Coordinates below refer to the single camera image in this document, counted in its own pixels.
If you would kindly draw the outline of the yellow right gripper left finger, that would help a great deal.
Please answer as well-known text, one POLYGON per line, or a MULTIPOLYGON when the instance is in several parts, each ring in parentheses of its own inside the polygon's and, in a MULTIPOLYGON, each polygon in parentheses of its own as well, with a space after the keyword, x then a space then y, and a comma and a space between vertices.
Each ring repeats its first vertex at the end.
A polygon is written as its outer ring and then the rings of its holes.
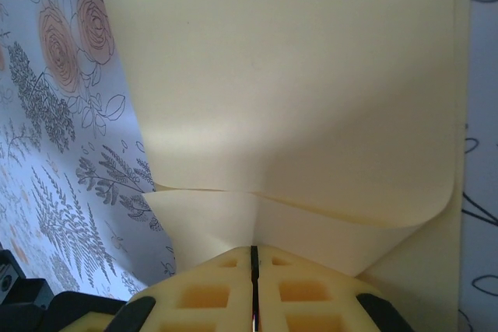
POLYGON ((108 332, 254 332, 255 248, 239 247, 134 295, 108 332))

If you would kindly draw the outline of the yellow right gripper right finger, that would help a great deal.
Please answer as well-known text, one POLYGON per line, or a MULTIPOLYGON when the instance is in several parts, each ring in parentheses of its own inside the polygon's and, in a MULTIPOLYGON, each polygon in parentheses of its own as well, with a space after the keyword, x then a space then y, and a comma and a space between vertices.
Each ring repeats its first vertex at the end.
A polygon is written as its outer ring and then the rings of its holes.
POLYGON ((270 246, 254 248, 254 332, 415 332, 372 285, 270 246))

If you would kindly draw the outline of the yellow cloth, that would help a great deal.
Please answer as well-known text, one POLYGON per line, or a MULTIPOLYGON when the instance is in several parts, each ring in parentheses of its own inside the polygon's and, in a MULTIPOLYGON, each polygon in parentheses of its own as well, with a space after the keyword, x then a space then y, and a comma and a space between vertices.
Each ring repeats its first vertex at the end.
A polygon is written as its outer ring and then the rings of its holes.
POLYGON ((457 332, 469 0, 104 0, 177 273, 270 246, 457 332))

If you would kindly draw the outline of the floral table cover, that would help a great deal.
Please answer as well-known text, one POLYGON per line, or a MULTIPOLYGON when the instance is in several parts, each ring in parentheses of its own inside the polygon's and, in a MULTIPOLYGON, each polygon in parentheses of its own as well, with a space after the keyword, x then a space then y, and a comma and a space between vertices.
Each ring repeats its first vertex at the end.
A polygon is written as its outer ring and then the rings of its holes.
MULTIPOLYGON (((149 209, 77 187, 80 157, 146 160, 117 54, 65 96, 37 36, 41 0, 0 0, 0 244, 53 292, 125 299, 174 272, 149 209)), ((498 0, 472 0, 458 332, 498 332, 498 0)))

